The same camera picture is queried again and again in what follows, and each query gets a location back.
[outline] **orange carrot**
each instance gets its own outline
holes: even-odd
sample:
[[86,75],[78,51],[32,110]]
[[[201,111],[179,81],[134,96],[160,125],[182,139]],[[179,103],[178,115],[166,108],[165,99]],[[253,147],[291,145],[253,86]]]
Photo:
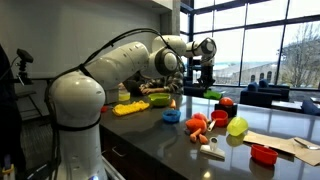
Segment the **orange carrot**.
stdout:
[[176,101],[174,99],[171,101],[170,108],[176,109]]
[[208,139],[202,134],[199,134],[199,140],[201,144],[208,144]]
[[200,134],[201,132],[201,128],[199,128],[198,130],[196,130],[195,132],[193,132],[191,135],[190,135],[190,140],[192,142],[196,142],[197,141],[197,136]]

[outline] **yellow sponge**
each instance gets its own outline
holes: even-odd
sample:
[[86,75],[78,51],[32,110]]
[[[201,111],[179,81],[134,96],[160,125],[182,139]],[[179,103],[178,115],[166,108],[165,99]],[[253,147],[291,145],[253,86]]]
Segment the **yellow sponge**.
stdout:
[[149,103],[145,103],[143,101],[133,102],[128,105],[118,104],[116,105],[112,112],[117,116],[123,116],[127,114],[131,114],[138,111],[143,111],[149,107]]

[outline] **tree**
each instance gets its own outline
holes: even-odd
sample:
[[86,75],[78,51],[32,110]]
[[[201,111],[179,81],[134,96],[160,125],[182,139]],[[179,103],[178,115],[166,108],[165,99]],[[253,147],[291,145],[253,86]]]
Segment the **tree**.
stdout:
[[319,26],[300,25],[293,41],[282,49],[281,80],[293,87],[317,86],[320,75]]

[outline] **red bowl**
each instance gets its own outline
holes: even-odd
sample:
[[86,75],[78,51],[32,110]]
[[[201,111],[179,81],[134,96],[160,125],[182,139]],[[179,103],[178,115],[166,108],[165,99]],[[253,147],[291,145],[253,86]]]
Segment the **red bowl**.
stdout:
[[274,165],[277,161],[278,153],[267,147],[254,144],[251,146],[251,156],[266,165]]
[[211,113],[211,119],[216,121],[215,126],[224,127],[228,124],[228,113],[223,110],[215,110]]

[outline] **kitchen counter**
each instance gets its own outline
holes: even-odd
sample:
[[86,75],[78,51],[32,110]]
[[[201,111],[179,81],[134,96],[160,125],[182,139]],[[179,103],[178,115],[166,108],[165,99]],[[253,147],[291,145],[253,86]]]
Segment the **kitchen counter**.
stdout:
[[[148,102],[147,97],[131,98],[130,101],[140,99]],[[200,142],[191,143],[189,136],[185,134],[185,121],[196,112],[210,117],[214,104],[218,101],[188,96],[174,96],[174,99],[181,111],[180,122],[176,124],[166,124],[162,121],[161,113],[168,107],[150,107],[143,112],[122,117],[117,117],[108,110],[102,114],[100,122],[101,133],[109,133],[102,141],[114,141],[115,144],[121,142],[122,145],[135,148],[126,153],[131,154],[133,159],[136,157],[135,154],[139,154],[144,158],[140,161],[149,163],[147,166],[152,173],[147,169],[144,171],[149,173],[149,178],[152,178],[154,172],[154,176],[158,177],[157,174],[169,171],[169,176],[173,179],[293,180],[314,179],[320,176],[319,166],[311,166],[280,152],[274,166],[257,163],[251,158],[250,145],[242,141],[244,135],[230,136],[226,128],[214,127],[212,132],[206,133],[207,138],[217,137],[219,148],[225,151],[225,159],[201,153]],[[253,132],[279,138],[297,136],[320,144],[320,117],[240,104],[237,115],[248,121],[249,130]]]

